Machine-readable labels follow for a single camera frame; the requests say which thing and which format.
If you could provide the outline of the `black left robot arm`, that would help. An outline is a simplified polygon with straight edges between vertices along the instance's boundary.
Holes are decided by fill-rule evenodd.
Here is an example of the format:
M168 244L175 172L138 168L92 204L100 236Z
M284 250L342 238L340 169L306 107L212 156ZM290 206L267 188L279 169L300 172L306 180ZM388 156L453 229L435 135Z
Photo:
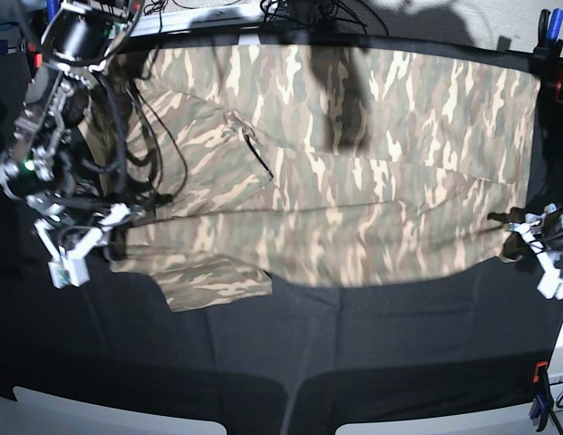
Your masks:
M547 204L540 215L527 213L522 223L511 222L516 234L543 269L537 289L546 298L563 299L563 207Z

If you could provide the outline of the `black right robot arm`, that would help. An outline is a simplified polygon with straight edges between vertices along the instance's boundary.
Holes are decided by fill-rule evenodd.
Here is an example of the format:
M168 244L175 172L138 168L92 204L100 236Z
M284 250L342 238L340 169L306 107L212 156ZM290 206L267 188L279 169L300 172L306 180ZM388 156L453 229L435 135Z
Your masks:
M15 119L12 143L0 155L0 186L40 214L34 223L51 259L56 288L79 287L86 257L138 210L128 187L127 133L104 73L129 41L141 1L62 1L42 34L20 1L13 4L25 39L43 57ZM73 154L73 130L103 89L112 116L112 157L102 163Z

